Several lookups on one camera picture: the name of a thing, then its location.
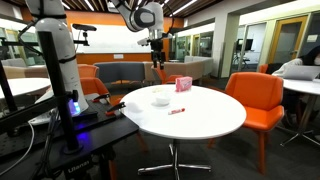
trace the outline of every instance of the ceiling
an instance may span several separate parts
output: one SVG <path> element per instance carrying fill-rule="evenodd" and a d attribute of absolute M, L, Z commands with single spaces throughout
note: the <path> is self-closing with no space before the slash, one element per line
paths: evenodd
<path fill-rule="evenodd" d="M 26 7 L 25 0 L 3 0 L 10 4 L 19 6 L 19 7 Z M 94 8 L 95 12 L 109 12 L 107 8 L 107 2 L 109 0 L 88 0 L 92 7 Z M 138 5 L 139 0 L 126 0 L 128 5 L 132 9 L 136 9 L 137 6 L 141 7 L 146 5 L 149 2 L 159 2 L 162 4 L 164 0 L 141 0 L 140 4 Z M 163 13 L 165 17 L 169 17 L 171 14 L 170 9 L 172 12 L 178 10 L 180 7 L 184 6 L 185 4 L 194 1 L 194 0 L 170 0 L 167 6 L 163 6 Z M 223 0 L 197 0 L 195 3 L 191 4 L 189 7 L 183 9 L 182 11 L 178 12 L 174 15 L 174 17 L 185 18 L 192 14 L 195 14 L 203 9 L 206 9 L 210 6 L 213 6 Z M 85 0 L 62 0 L 66 5 L 70 7 L 70 10 L 74 11 L 92 11 L 89 6 L 86 4 Z"/>

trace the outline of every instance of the red pen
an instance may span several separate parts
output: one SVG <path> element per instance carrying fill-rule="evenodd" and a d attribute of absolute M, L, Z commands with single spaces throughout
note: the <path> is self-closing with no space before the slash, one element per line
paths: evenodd
<path fill-rule="evenodd" d="M 184 108 L 175 109 L 175 110 L 169 111 L 168 114 L 169 114 L 169 115 L 171 115 L 171 114 L 176 114 L 176 113 L 179 113 L 179 112 L 183 112 L 184 110 L 185 110 Z"/>

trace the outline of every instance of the glass wall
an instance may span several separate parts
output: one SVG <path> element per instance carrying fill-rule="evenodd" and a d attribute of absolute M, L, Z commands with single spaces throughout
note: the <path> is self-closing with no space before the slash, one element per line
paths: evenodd
<path fill-rule="evenodd" d="M 186 42 L 187 38 L 186 36 L 184 37 L 177 37 L 176 40 L 176 59 L 183 61 L 184 60 L 184 56 L 186 56 Z"/>
<path fill-rule="evenodd" d="M 256 71 L 260 61 L 266 23 L 241 26 L 234 44 L 231 73 Z"/>
<path fill-rule="evenodd" d="M 211 57 L 212 54 L 213 32 L 200 34 L 199 56 Z"/>
<path fill-rule="evenodd" d="M 170 41 L 170 59 L 184 62 L 185 56 L 211 57 L 213 30 L 214 23 L 211 23 L 175 33 Z"/>
<path fill-rule="evenodd" d="M 320 13 L 313 14 L 309 24 L 299 56 L 307 54 L 312 48 L 320 45 Z"/>
<path fill-rule="evenodd" d="M 19 23 L 15 21 L 10 21 L 6 19 L 0 19 L 0 38 L 5 41 L 10 42 L 18 42 L 18 34 L 19 31 L 25 28 L 27 25 L 24 23 Z M 34 27 L 31 27 L 27 32 L 25 32 L 21 36 L 22 40 L 25 42 L 37 42 L 37 36 L 35 34 Z M 38 56 L 34 52 L 30 51 L 24 46 L 7 46 L 9 48 L 9 52 L 6 54 L 4 59 L 12 59 L 12 58 L 22 58 L 25 60 L 26 65 L 36 65 L 36 64 L 44 64 L 45 61 L 41 56 Z"/>

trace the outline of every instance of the table top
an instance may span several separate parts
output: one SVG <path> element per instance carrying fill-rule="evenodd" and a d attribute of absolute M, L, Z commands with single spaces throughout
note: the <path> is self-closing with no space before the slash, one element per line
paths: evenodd
<path fill-rule="evenodd" d="M 283 87 L 286 89 L 320 95 L 320 79 L 313 81 L 283 79 Z"/>
<path fill-rule="evenodd" d="M 168 105 L 155 103 L 159 91 L 172 94 Z M 149 86 L 122 98 L 123 113 L 141 130 L 173 139 L 207 139 L 238 129 L 246 118 L 244 107 L 234 98 L 209 89 L 192 86 L 191 90 L 175 92 L 175 85 Z M 184 112 L 168 112 L 185 108 Z"/>
<path fill-rule="evenodd" d="M 8 83 L 11 89 L 12 96 L 18 96 L 22 94 L 31 93 L 34 91 L 47 88 L 51 85 L 48 78 L 17 78 L 8 79 Z M 2 89 L 0 87 L 0 99 L 4 99 Z"/>

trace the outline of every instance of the pink tissue box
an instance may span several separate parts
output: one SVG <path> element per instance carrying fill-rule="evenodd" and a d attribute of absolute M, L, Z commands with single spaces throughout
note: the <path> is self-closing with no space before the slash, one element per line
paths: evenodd
<path fill-rule="evenodd" d="M 186 76 L 176 79 L 176 91 L 182 92 L 189 90 L 192 86 L 192 77 Z"/>

